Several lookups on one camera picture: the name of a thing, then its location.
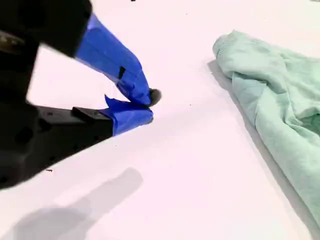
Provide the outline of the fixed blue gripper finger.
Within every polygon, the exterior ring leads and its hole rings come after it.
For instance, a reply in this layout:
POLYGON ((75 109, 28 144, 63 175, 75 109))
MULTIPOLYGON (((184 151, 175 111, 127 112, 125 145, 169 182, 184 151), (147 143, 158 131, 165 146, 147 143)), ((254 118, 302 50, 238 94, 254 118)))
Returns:
POLYGON ((83 120, 96 141, 107 139, 147 125, 154 119, 150 108, 108 96, 104 97, 107 108, 89 109, 73 107, 72 114, 83 120))

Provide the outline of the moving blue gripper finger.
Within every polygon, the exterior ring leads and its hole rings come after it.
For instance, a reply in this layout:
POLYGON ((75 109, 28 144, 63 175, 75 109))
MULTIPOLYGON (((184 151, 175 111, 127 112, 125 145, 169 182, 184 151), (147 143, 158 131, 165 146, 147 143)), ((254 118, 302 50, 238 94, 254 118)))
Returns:
POLYGON ((0 91, 23 101, 40 45, 104 74, 132 103, 151 107, 161 92, 149 87, 138 58, 96 17, 88 0, 3 0, 0 3, 0 91))

